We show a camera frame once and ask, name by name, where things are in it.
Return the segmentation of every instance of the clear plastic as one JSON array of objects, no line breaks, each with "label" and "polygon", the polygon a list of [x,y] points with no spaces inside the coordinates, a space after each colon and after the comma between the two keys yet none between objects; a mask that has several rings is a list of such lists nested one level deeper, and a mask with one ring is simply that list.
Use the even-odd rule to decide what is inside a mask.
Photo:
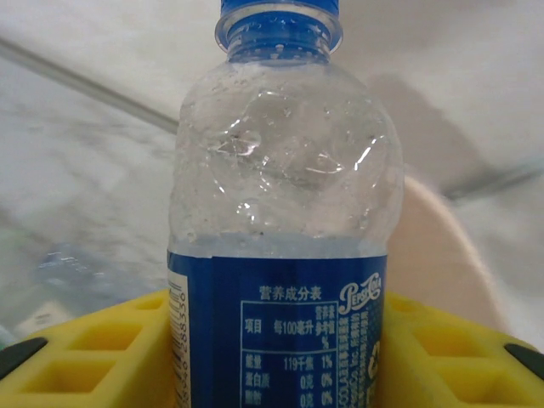
[{"label": "clear plastic", "polygon": [[382,255],[400,215],[394,126],[355,77],[309,54],[225,63],[180,115],[169,250]]}]

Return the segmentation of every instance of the bottle label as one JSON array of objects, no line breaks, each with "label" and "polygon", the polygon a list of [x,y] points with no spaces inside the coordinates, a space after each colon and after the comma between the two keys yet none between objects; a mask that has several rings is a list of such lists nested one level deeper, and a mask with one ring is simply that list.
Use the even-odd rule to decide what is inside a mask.
[{"label": "bottle label", "polygon": [[169,253],[178,405],[371,407],[386,260]]}]

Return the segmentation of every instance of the blue bottle cap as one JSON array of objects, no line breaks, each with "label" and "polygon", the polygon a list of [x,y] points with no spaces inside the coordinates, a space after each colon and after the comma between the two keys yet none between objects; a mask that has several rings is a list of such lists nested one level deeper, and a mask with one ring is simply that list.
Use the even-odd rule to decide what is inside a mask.
[{"label": "blue bottle cap", "polygon": [[234,9],[240,7],[259,4],[259,3],[272,3],[272,4],[299,4],[309,6],[317,9],[325,10],[327,13],[338,17],[338,0],[221,0],[221,15],[226,15]]}]

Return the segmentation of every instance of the water bottle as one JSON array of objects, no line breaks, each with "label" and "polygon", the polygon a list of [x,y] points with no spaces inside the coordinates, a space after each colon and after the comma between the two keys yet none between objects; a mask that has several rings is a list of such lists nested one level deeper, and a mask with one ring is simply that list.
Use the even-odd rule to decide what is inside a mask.
[{"label": "water bottle", "polygon": [[330,62],[338,0],[222,0],[180,111],[168,247],[182,408],[373,406],[403,194],[383,108]]}]

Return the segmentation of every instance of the bottle neck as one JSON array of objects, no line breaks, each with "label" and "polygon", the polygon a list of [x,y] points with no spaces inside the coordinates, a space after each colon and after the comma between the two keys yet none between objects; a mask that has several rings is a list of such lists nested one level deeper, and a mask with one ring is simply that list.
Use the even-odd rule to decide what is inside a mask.
[{"label": "bottle neck", "polygon": [[241,8],[216,28],[229,62],[281,60],[326,64],[342,39],[337,18],[315,8],[280,5]]}]

